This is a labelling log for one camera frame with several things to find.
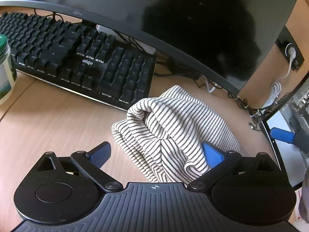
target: power outlet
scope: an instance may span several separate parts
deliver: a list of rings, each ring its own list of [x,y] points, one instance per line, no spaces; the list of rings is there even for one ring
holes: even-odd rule
[[[287,46],[289,45],[294,47],[296,50],[296,57],[292,62],[291,69],[298,70],[300,66],[304,63],[305,59],[302,56],[300,49],[298,48],[294,38],[292,37],[291,33],[289,32],[286,26],[283,27],[282,31],[280,32],[278,39],[276,41],[276,45],[279,47],[280,51],[284,55],[285,59],[289,62],[289,57],[287,55]]]

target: crosshair symbol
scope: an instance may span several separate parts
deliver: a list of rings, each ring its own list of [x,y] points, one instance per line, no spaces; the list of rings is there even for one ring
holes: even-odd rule
[[[158,186],[158,185],[153,185],[153,186],[151,186],[151,188],[152,188],[152,189],[158,189],[159,186]]]

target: black keyboard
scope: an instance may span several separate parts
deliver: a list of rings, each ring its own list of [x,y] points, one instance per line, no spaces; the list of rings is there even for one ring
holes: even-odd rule
[[[16,69],[96,101],[127,110],[148,97],[156,58],[96,28],[4,12]]]

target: striped cloth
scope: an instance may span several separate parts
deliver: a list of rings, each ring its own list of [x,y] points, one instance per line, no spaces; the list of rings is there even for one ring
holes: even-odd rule
[[[210,170],[203,141],[247,155],[221,116],[180,86],[137,102],[112,134],[150,182],[188,184]]]

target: computer monitor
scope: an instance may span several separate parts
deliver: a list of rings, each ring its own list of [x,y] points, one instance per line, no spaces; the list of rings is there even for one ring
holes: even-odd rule
[[[278,165],[287,176],[295,190],[302,186],[309,166],[309,153],[300,150],[293,144],[273,139],[272,128],[279,128],[297,133],[304,130],[309,134],[309,72],[299,85],[285,97],[276,110],[261,123],[261,129],[269,139]]]
[[[238,94],[275,43],[296,0],[0,0],[117,30]]]

